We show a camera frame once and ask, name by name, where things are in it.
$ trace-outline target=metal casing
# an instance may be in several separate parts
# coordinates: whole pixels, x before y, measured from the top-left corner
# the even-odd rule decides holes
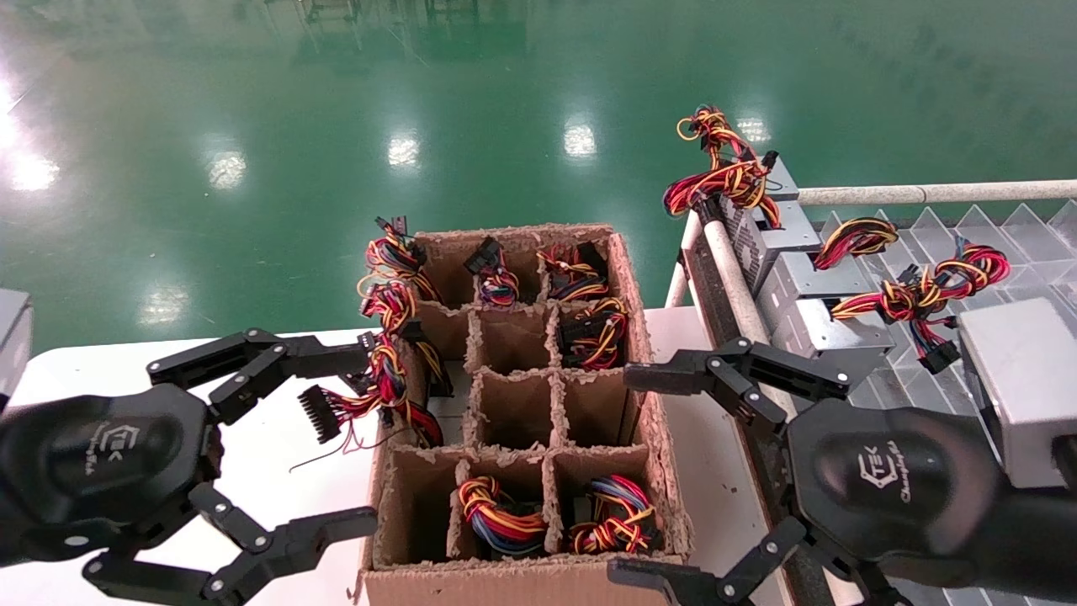
[[[847,256],[829,269],[816,269],[803,252],[782,252],[763,280],[755,306],[773,335],[798,298],[831,298],[852,296],[872,290],[871,282],[859,264]]]
[[[1047,298],[960,316],[965,376],[1010,482],[1019,489],[1062,487],[1051,441],[1077,434],[1073,375],[1077,340]]]
[[[763,281],[780,253],[813,252],[822,245],[811,221],[796,201],[778,202],[782,216],[780,229],[761,228],[760,225],[765,225],[766,221],[758,208],[746,212],[735,207],[726,197],[719,200],[718,206],[729,240],[744,271],[744,281],[753,296],[759,293]]]
[[[822,298],[795,300],[770,341],[786,352],[828,362],[849,376],[851,390],[885,365],[894,348],[878,314],[835,321]]]

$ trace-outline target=black connector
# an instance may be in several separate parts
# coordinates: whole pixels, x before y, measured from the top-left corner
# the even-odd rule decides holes
[[[355,339],[355,341],[358,341],[359,344],[363,347],[363,350],[365,350],[367,354],[373,352],[378,344],[377,339],[375,339],[374,334],[370,332],[366,332],[360,335],[359,338]]]
[[[472,253],[471,256],[464,260],[464,267],[473,276],[477,276],[479,271],[487,267],[496,267],[501,264],[501,244],[498,240],[490,236],[487,236],[482,240],[482,243],[478,244],[478,249]]]
[[[897,276],[897,281],[905,284],[913,284],[920,281],[920,265],[915,263],[909,265]]]
[[[378,224],[378,227],[382,229],[388,229],[392,227],[393,231],[402,236],[407,235],[407,216],[401,214],[400,216],[391,216],[388,221],[381,216],[377,216],[374,221]]]
[[[778,151],[770,150],[767,153],[763,154],[763,160],[760,161],[760,164],[763,164],[767,168],[767,170],[772,170],[774,168],[775,161],[778,161]]]
[[[960,360],[961,352],[957,351],[957,347],[954,346],[953,341],[947,341],[924,354],[924,357],[920,358],[920,366],[932,375],[938,375]]]
[[[590,265],[598,274],[603,278],[610,277],[610,266],[606,264],[605,258],[602,257],[593,241],[585,241],[577,244],[576,252],[579,253],[579,259]]]
[[[578,321],[563,321],[557,329],[557,349],[562,356],[572,354],[572,344],[581,339],[598,339],[605,327],[606,319],[614,312],[602,312]]]
[[[337,425],[336,414],[333,407],[325,399],[325,393],[318,385],[312,385],[309,390],[299,394],[299,405],[307,411],[310,424],[318,433],[318,443],[324,445],[340,435],[340,426]]]

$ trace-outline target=wire harness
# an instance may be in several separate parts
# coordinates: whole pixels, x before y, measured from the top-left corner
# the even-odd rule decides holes
[[[939,337],[932,327],[956,328],[957,319],[929,320],[946,309],[950,300],[973,296],[1009,274],[1006,255],[987,244],[973,243],[956,236],[956,252],[923,270],[909,266],[896,281],[883,280],[880,292],[857,294],[838,302],[830,310],[836,321],[844,321],[877,311],[885,322],[907,322],[920,364],[937,375],[960,358],[956,346]]]
[[[685,141],[699,140],[700,149],[711,157],[711,169],[674,181],[666,188],[662,203],[670,216],[684,214],[697,201],[725,196],[737,208],[758,207],[770,228],[781,228],[778,203],[767,195],[767,175],[778,152],[769,151],[760,158],[714,105],[699,105],[694,114],[681,118],[676,132]],[[729,159],[722,155],[724,147],[731,153]]]
[[[550,298],[587,300],[610,292],[609,267],[593,242],[538,251],[550,273]]]
[[[897,241],[897,226],[890,221],[873,216],[851,219],[838,225],[826,238],[823,246],[812,259],[816,269],[829,269],[847,254],[859,256],[876,254],[886,250],[886,245]]]
[[[380,216],[377,223],[384,229],[386,235],[372,240],[366,246],[366,266],[370,274],[384,280],[409,281],[419,290],[422,299],[436,300],[444,305],[445,299],[422,267],[426,262],[426,252],[422,246],[403,230],[398,230],[397,225]]]
[[[520,279],[508,270],[505,251],[498,240],[487,237],[464,262],[472,274],[478,276],[478,297],[487,306],[512,308],[520,297]]]
[[[619,298],[609,297],[577,313],[558,329],[558,347],[567,368],[605,370],[625,364],[624,341],[628,311]]]
[[[522,512],[531,506],[517,504],[490,476],[467,480],[459,495],[472,530],[498,553],[520,556],[542,549],[548,527],[542,512]]]
[[[572,552],[649,552],[657,536],[655,508],[640,487],[624,476],[596,478],[588,485],[591,521],[572,526]]]

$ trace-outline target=wire bundle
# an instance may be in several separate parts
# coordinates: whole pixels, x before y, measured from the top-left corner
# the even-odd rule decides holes
[[[389,336],[381,334],[376,339],[377,343],[370,352],[369,367],[358,381],[360,387],[355,397],[344,396],[321,387],[322,394],[336,415],[338,426],[345,424],[349,426],[345,452],[350,452],[347,445],[355,438],[351,422],[366,417],[378,407],[395,410],[405,425],[415,429],[420,442],[426,448],[443,446],[444,437],[437,420],[429,411],[407,399],[405,380],[407,372]]]
[[[551,273],[550,298],[583,300],[610,292],[606,278],[583,259],[577,246],[555,244],[537,255]]]
[[[605,370],[613,368],[620,358],[621,341],[628,328],[628,312],[619,298],[599,300],[595,308],[576,314],[576,321],[604,318],[605,324],[598,337],[576,339],[570,346],[573,356],[579,358],[579,368]]]
[[[460,485],[459,494],[472,530],[499,553],[527,555],[542,548],[547,529],[542,513],[510,512],[507,505],[516,502],[493,478],[468,480]]]
[[[700,146],[711,157],[711,169],[671,183],[662,195],[666,212],[680,216],[697,199],[724,195],[738,208],[751,210],[759,207],[771,228],[781,227],[778,205],[767,195],[767,174],[771,166],[760,160],[752,145],[732,131],[717,108],[700,105],[696,113],[677,122],[676,132],[685,141],[700,140]],[[721,156],[722,147],[726,145],[733,152],[733,159],[728,161]]]
[[[653,536],[643,523],[655,508],[640,487],[623,476],[591,480],[587,497],[591,502],[591,521],[569,530],[573,553],[624,551],[635,553],[651,549]]]
[[[383,227],[386,235],[372,240],[366,246],[366,266],[370,273],[386,280],[410,281],[419,288],[419,296],[423,299],[445,302],[426,270],[422,268],[425,258],[417,252],[414,240],[397,232],[389,223]]]
[[[498,263],[478,272],[478,297],[496,308],[512,308],[520,296],[520,279],[505,265],[505,253],[498,248]]]
[[[398,279],[376,283],[364,292],[363,282],[373,274],[365,276],[356,284],[359,295],[364,299],[362,314],[367,319],[380,314],[381,329],[389,335],[400,335],[404,325],[419,313],[415,295]]]
[[[890,221],[863,216],[845,221],[830,234],[812,263],[816,269],[829,269],[847,254],[875,254],[897,241],[897,226]]]
[[[883,280],[881,292],[845,298],[830,310],[831,318],[844,321],[878,310],[892,322],[908,322],[917,352],[923,358],[946,343],[932,327],[941,324],[953,328],[956,323],[953,316],[934,321],[928,318],[945,310],[948,301],[973,296],[1010,271],[1003,252],[961,236],[955,237],[955,242],[957,250],[952,258],[934,267],[928,265],[922,272],[913,266],[915,270],[906,271],[909,276],[904,280]]]

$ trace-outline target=white pipe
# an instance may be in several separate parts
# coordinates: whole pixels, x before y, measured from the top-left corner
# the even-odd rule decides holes
[[[759,310],[755,307],[755,299],[744,281],[744,273],[741,272],[737,254],[733,253],[732,244],[729,242],[729,235],[726,228],[718,221],[711,221],[703,225],[703,237],[714,253],[714,264],[718,268],[722,283],[726,287],[726,297],[729,299],[729,307],[733,311],[733,319],[737,321],[737,328],[741,336],[756,343],[770,346],[770,336],[764,328],[763,319],[759,318]],[[760,389],[763,393],[775,405],[781,407],[788,419],[797,415],[797,409],[793,407],[793,399],[785,392],[780,392],[769,386]]]
[[[688,285],[688,274],[681,263],[673,264],[673,278],[670,290],[666,293],[666,307],[680,308],[684,302],[684,288]]]
[[[935,203],[941,201],[990,201],[1077,197],[1077,179],[1054,181],[1004,181],[998,183],[947,183],[934,185],[875,185],[866,187],[807,187],[800,189],[801,206],[865,203]]]

